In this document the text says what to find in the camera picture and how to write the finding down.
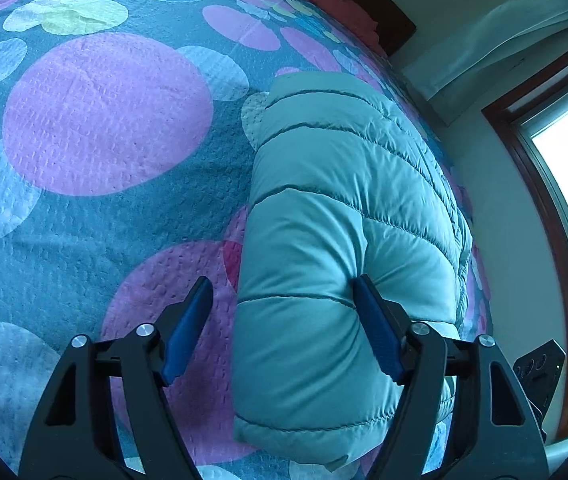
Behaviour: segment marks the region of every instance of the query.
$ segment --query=wooden headboard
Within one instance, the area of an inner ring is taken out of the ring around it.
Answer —
[[[379,44],[390,56],[415,33],[417,27],[392,0],[353,0],[377,25]]]

